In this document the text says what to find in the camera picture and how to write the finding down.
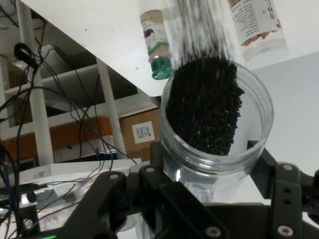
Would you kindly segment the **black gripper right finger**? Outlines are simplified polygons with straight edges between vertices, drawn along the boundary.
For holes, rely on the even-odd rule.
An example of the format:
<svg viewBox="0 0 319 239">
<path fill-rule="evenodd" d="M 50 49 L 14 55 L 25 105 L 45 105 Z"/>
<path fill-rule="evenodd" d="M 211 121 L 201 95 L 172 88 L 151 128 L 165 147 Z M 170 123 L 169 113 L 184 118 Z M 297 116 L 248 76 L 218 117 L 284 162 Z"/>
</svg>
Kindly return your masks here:
<svg viewBox="0 0 319 239">
<path fill-rule="evenodd" d="M 303 220 L 303 213 L 319 222 L 319 173 L 303 173 L 263 149 L 250 176 L 269 209 L 253 223 L 249 239 L 317 239 L 319 230 Z"/>
</svg>

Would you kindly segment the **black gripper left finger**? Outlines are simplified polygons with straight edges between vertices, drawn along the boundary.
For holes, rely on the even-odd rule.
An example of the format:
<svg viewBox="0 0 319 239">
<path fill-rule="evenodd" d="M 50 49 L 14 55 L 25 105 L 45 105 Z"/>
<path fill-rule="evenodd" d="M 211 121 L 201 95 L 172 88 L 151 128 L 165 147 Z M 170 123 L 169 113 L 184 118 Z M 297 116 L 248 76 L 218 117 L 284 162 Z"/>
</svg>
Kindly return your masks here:
<svg viewBox="0 0 319 239">
<path fill-rule="evenodd" d="M 60 239 L 115 239 L 127 217 L 141 214 L 157 239 L 227 239 L 229 230 L 180 182 L 163 171 L 163 146 L 128 175 L 100 174 L 58 232 Z"/>
</svg>

